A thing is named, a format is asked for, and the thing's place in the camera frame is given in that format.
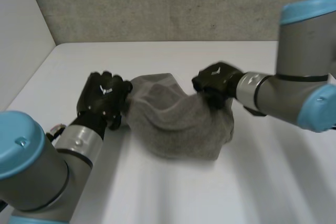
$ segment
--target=gray fabric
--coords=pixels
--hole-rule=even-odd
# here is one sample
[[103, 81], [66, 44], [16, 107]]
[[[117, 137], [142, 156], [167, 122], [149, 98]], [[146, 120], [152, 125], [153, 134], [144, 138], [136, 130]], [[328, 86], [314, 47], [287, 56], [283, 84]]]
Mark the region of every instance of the gray fabric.
[[232, 99], [212, 111], [201, 94], [188, 96], [170, 73], [139, 76], [124, 111], [132, 132], [163, 157], [215, 160], [232, 139]]

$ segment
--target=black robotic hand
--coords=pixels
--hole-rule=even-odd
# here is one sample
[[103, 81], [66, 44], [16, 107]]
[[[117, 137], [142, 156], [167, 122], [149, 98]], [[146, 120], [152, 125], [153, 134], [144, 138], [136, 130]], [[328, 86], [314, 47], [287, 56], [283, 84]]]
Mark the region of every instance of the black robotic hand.
[[226, 99], [236, 97], [237, 84], [243, 75], [239, 69], [218, 62], [201, 70], [192, 83], [197, 92], [204, 93], [210, 107], [221, 109]]
[[127, 95], [132, 91], [132, 84], [110, 72], [90, 74], [77, 103], [77, 113], [90, 112], [100, 115], [106, 122], [111, 122], [110, 129], [115, 130], [121, 124], [120, 111], [125, 106]]

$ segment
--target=logo on robotic hand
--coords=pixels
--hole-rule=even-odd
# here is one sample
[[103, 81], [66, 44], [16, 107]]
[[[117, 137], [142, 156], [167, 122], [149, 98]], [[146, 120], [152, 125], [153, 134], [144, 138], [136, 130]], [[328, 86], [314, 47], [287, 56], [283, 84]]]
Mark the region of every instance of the logo on robotic hand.
[[108, 94], [108, 93], [112, 92], [112, 88], [110, 88], [110, 89], [103, 89], [103, 87], [101, 85], [99, 87], [100, 87], [100, 90], [101, 90], [101, 92], [103, 94]]

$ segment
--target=light blue joint cap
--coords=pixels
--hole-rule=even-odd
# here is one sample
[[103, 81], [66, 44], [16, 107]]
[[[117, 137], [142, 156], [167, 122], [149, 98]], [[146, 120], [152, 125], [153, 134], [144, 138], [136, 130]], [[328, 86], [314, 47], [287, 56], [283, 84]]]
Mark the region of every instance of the light blue joint cap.
[[336, 11], [336, 0], [304, 0], [282, 8], [280, 24], [287, 25]]
[[11, 216], [8, 224], [68, 224], [68, 222]]
[[28, 168], [42, 153], [45, 134], [29, 115], [0, 112], [0, 180]]
[[326, 84], [315, 90], [305, 100], [297, 124], [314, 132], [331, 129], [336, 124], [336, 86]]

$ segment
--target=screw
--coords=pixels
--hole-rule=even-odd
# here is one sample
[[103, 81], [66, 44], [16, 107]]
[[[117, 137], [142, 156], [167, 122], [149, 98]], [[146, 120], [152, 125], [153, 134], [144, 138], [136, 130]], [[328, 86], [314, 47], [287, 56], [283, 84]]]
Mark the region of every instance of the screw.
[[325, 101], [326, 99], [324, 98], [324, 97], [320, 97], [320, 98], [318, 98], [317, 99], [319, 102], [323, 102], [323, 101]]
[[26, 145], [26, 141], [24, 141], [24, 140], [16, 140], [15, 143], [17, 145], [20, 145], [21, 147], [25, 147], [25, 145]]
[[77, 146], [82, 146], [82, 145], [83, 145], [83, 141], [80, 140], [80, 139], [77, 139], [77, 140], [75, 141], [75, 144], [76, 144]]

